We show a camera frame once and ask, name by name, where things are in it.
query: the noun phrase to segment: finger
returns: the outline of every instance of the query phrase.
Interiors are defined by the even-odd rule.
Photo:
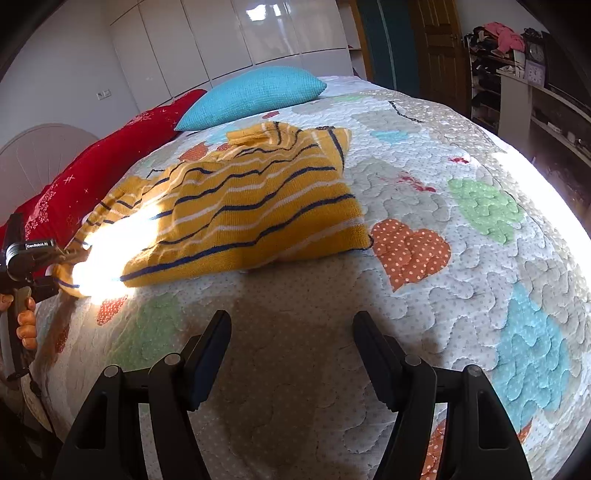
[[[37,339],[36,338],[24,338],[22,339],[22,345],[27,350],[34,350],[37,348]]]
[[[14,300],[12,295],[1,295],[0,296],[0,312],[5,312]]]
[[[19,325],[35,325],[37,319],[31,310],[25,310],[18,314],[17,321]]]
[[[37,336],[37,329],[34,325],[23,325],[17,328],[17,337],[21,340],[24,338],[35,338]]]

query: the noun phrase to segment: hand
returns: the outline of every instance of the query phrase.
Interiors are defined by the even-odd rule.
[[[0,312],[5,312],[14,300],[12,295],[0,295]],[[35,324],[35,300],[31,297],[27,298],[27,309],[18,314],[17,336],[21,339],[22,345],[27,350],[34,350],[37,348],[37,328]]]

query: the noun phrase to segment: navy blue stripe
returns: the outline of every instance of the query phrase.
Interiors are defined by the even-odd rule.
[[[57,278],[56,280],[60,285],[64,285],[67,288],[80,288],[79,285],[70,285],[69,283],[66,283],[63,280],[60,280],[59,278]]]
[[[170,176],[176,171],[177,168],[179,168],[183,164],[184,164],[184,162],[179,162],[179,164],[170,171],[170,173],[168,174],[168,177],[165,177],[163,179],[160,179],[159,181],[157,181],[156,183],[154,183],[154,185],[152,185],[148,190],[146,190],[145,192],[143,192],[142,197],[144,195],[146,195],[148,192],[150,192],[154,187],[157,187],[158,185],[164,183],[165,181],[169,181],[170,180]],[[191,170],[188,170],[186,173],[188,173],[189,171],[193,171],[193,170],[201,170],[205,174],[213,173],[212,171],[205,170],[205,169],[203,169],[201,167],[192,168]]]
[[[279,128],[279,122],[273,122],[275,124],[275,128],[277,129],[277,137],[278,137],[278,141],[277,143],[279,145],[281,145],[281,129]]]
[[[228,180],[230,180],[230,179],[241,179],[241,178],[248,177],[249,175],[254,175],[254,174],[256,174],[256,175],[259,175],[259,176],[260,176],[260,175],[262,175],[263,173],[265,173],[265,171],[266,171],[268,168],[270,168],[270,167],[271,167],[273,164],[278,164],[278,163],[286,163],[286,162],[293,161],[293,160],[295,160],[295,159],[296,159],[296,158],[297,158],[297,157],[298,157],[298,156],[299,156],[299,155],[300,155],[300,154],[301,154],[303,151],[305,151],[305,150],[307,150],[307,149],[309,149],[309,148],[313,147],[314,145],[315,145],[315,144],[312,144],[312,145],[308,145],[307,147],[304,147],[304,148],[302,148],[302,149],[301,149],[301,150],[300,150],[300,151],[299,151],[299,152],[298,152],[298,153],[297,153],[297,154],[296,154],[296,155],[295,155],[293,158],[291,158],[291,159],[289,159],[289,160],[274,160],[274,161],[270,162],[270,163],[269,163],[269,164],[268,164],[268,165],[267,165],[265,168],[263,168],[262,170],[249,170],[249,171],[245,171],[245,172],[242,172],[242,173],[232,173],[232,174],[228,175],[228,176],[227,176],[227,177],[226,177],[226,178],[225,178],[225,179],[224,179],[224,180],[223,180],[223,181],[222,181],[222,182],[221,182],[219,185],[217,185],[217,186],[215,186],[215,187],[213,187],[213,188],[211,188],[211,189],[204,190],[204,191],[202,191],[201,193],[199,193],[198,195],[188,195],[188,196],[184,196],[184,197],[178,198],[178,199],[176,200],[176,202],[174,202],[174,207],[173,207],[171,210],[166,210],[166,211],[164,211],[164,212],[160,212],[158,215],[155,215],[155,216],[151,217],[151,218],[150,218],[150,220],[157,220],[157,219],[159,219],[159,218],[166,217],[166,216],[168,216],[168,215],[172,214],[172,212],[173,212],[174,208],[175,208],[177,205],[180,205],[181,203],[189,202],[189,201],[191,201],[191,200],[198,200],[198,199],[200,199],[200,198],[203,198],[203,197],[205,197],[205,195],[208,195],[208,194],[210,194],[210,193],[215,193],[215,192],[217,192],[217,191],[218,191],[219,189],[221,189],[221,188],[222,188],[222,187],[223,187],[223,186],[226,184],[226,182],[227,182]],[[325,169],[326,169],[325,167],[306,167],[306,168],[307,168],[308,170],[325,170]]]
[[[121,281],[133,280],[134,278],[141,277],[142,275],[156,273],[156,272],[163,271],[163,270],[169,270],[170,268],[179,267],[181,265],[191,263],[195,260],[199,260],[199,259],[207,257],[209,255],[217,254],[220,252],[225,252],[225,251],[231,250],[233,248],[253,247],[254,245],[256,245],[259,242],[259,240],[261,240],[265,236],[284,229],[287,225],[289,225],[290,223],[297,220],[300,216],[315,209],[316,207],[320,207],[323,205],[333,205],[335,203],[339,203],[339,202],[342,202],[343,200],[347,200],[347,199],[351,199],[351,198],[355,198],[355,197],[353,195],[351,195],[350,193],[346,193],[344,195],[340,195],[335,198],[318,200],[317,202],[311,203],[311,204],[303,207],[299,212],[297,212],[289,220],[286,220],[283,223],[278,223],[277,225],[270,226],[266,230],[263,230],[261,233],[259,233],[257,238],[254,240],[251,240],[248,242],[234,242],[234,243],[226,244],[226,245],[217,245],[215,247],[211,247],[207,250],[204,250],[202,252],[198,252],[198,253],[191,255],[189,257],[179,258],[173,262],[162,263],[162,264],[157,264],[157,265],[150,265],[149,267],[142,268],[141,270],[138,270],[136,272],[132,272],[127,275],[122,275]]]
[[[332,141],[335,144],[336,149],[339,151],[340,160],[343,163],[343,169],[344,169],[345,168],[345,155],[343,155],[343,149],[340,147],[339,140],[337,140],[332,128],[329,128],[327,130],[327,132],[329,133],[330,137],[332,138]]]
[[[251,205],[224,205],[216,213],[214,213],[213,216],[209,219],[209,222],[206,223],[205,225],[203,225],[201,228],[199,228],[199,230],[196,230],[195,232],[192,232],[192,233],[188,233],[184,237],[179,238],[179,239],[176,239],[176,240],[161,240],[156,245],[175,245],[175,244],[178,244],[180,242],[183,242],[183,241],[191,238],[192,236],[197,235],[204,228],[207,228],[208,226],[210,226],[211,223],[213,222],[213,220],[219,214],[221,214],[223,212],[245,212],[247,210],[256,210],[257,208],[260,208],[266,202],[268,202],[269,200],[271,200],[273,197],[275,197],[279,193],[279,191],[288,182],[292,181],[294,178],[297,178],[300,175],[303,175],[304,173],[307,173],[309,171],[328,171],[328,170],[336,171],[336,169],[334,167],[306,167],[306,168],[303,168],[302,170],[296,171],[292,175],[290,175],[289,178],[285,179],[285,181],[279,186],[279,188],[276,191],[271,192],[271,193],[268,193],[267,195],[265,195],[262,198],[262,200],[258,201],[257,203],[253,203]],[[153,247],[144,248],[142,251],[146,251],[146,250],[149,250],[151,248],[153,248]]]
[[[301,133],[301,132],[303,132],[303,130],[302,130],[301,128],[299,128],[299,129],[298,129],[298,130],[295,132],[295,134],[296,134],[296,135],[295,135],[295,137],[294,137],[294,142],[292,143],[292,145],[291,145],[289,148],[285,148],[285,147],[280,147],[280,148],[279,148],[279,147],[278,147],[278,148],[276,148],[276,149],[274,149],[274,150],[262,150],[261,148],[257,148],[257,147],[248,147],[248,148],[245,148],[244,150],[240,150],[240,152],[238,152],[234,158],[238,158],[238,157],[241,157],[241,156],[243,156],[243,155],[247,155],[247,154],[249,154],[249,153],[254,153],[254,152],[256,152],[256,151],[262,151],[262,152],[265,152],[265,153],[276,152],[276,151],[278,151],[278,150],[287,150],[287,151],[289,151],[289,150],[291,150],[291,149],[294,147],[294,145],[297,143],[298,136],[300,135],[300,133]]]
[[[128,208],[129,210],[131,210],[134,206],[131,206],[129,203],[125,203],[123,200],[117,200],[115,203],[119,203],[120,205],[123,205],[125,208]]]
[[[179,167],[179,165],[177,165],[177,166],[176,166],[174,169],[172,169],[170,173],[172,173],[172,172],[173,172],[174,170],[176,170],[178,167]],[[187,170],[187,171],[185,172],[185,174],[184,174],[184,176],[183,176],[183,180],[182,180],[182,182],[181,182],[179,185],[177,185],[175,188],[178,188],[178,186],[180,186],[180,185],[182,185],[182,184],[183,184],[183,182],[184,182],[185,178],[187,177],[187,174],[188,174],[189,172],[191,172],[191,171],[200,171],[201,173],[204,173],[204,174],[210,174],[210,173],[213,173],[212,171],[205,170],[204,168],[201,168],[201,167],[190,168],[189,170]],[[134,209],[135,207],[137,207],[137,206],[138,206],[140,203],[142,203],[142,202],[144,201],[144,198],[143,198],[143,197],[144,197],[144,195],[146,195],[146,194],[147,194],[147,193],[148,193],[150,190],[152,190],[152,189],[153,189],[153,188],[154,188],[156,185],[158,185],[159,183],[162,183],[162,181],[160,181],[160,180],[159,180],[158,182],[156,182],[156,184],[152,185],[152,186],[150,187],[150,189],[149,189],[149,190],[147,190],[146,192],[143,192],[143,194],[142,194],[142,198],[140,198],[139,200],[137,200],[137,201],[136,201],[136,202],[135,202],[133,205],[129,205],[128,203],[125,203],[123,200],[117,200],[115,203],[119,203],[120,205],[123,205],[125,208],[127,208],[127,209],[129,209],[129,210],[132,210],[132,209]],[[122,220],[123,218],[127,218],[128,216],[129,216],[129,215],[125,215],[124,217],[121,217],[119,220]],[[110,221],[108,221],[108,220],[104,220],[104,221],[103,221],[103,223],[111,223],[111,224],[113,224],[114,222],[110,222]],[[92,226],[96,226],[96,225],[99,225],[99,226],[100,226],[100,225],[101,225],[101,222],[99,222],[99,223],[90,223],[90,222],[89,222],[89,224],[90,224],[90,225],[92,225]]]

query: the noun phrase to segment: red cushion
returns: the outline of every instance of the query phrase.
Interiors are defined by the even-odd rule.
[[[134,163],[178,135],[174,127],[205,93],[205,90],[193,90],[171,105],[141,113],[84,150],[36,203],[25,223],[27,240],[53,238],[65,247],[84,216]]]

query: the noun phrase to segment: wooden door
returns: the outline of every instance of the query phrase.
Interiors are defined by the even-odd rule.
[[[454,0],[409,0],[421,96],[469,113],[469,66]]]

